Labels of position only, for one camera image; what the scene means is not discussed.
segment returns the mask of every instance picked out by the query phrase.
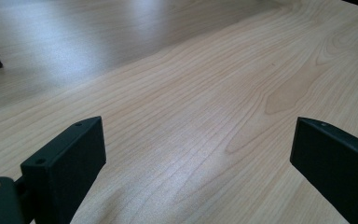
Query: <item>wooden table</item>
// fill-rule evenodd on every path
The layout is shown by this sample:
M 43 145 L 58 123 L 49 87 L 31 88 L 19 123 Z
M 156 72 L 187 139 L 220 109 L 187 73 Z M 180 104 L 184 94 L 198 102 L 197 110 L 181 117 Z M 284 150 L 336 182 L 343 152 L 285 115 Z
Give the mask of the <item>wooden table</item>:
M 289 162 L 296 118 L 358 136 L 358 6 L 0 1 L 0 175 L 101 115 L 73 223 L 346 223 Z

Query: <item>wooden surface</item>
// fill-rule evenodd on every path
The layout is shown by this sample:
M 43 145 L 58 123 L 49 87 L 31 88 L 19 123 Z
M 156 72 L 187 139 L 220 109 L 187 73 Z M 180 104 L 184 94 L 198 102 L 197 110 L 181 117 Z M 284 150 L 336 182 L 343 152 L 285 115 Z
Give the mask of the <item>wooden surface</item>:
M 289 155 L 298 116 L 358 136 L 357 6 L 0 0 L 0 58 L 0 175 L 103 117 L 73 223 L 346 223 Z

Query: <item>wood grain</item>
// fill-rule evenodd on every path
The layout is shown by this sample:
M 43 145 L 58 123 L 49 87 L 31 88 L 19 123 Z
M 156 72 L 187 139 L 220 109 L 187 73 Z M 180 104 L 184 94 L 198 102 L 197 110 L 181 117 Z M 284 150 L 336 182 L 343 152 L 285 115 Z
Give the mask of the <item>wood grain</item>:
M 0 175 L 103 117 L 73 223 L 347 223 L 289 155 L 298 116 L 358 136 L 357 6 L 0 1 L 0 57 Z

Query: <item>light wood tabletop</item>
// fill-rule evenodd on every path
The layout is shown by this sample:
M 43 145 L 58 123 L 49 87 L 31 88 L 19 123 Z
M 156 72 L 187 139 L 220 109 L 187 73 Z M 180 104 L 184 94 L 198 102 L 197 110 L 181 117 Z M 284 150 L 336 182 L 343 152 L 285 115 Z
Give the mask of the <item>light wood tabletop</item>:
M 358 137 L 358 6 L 0 0 L 0 59 L 0 176 L 103 118 L 72 223 L 347 223 L 289 157 L 297 117 Z

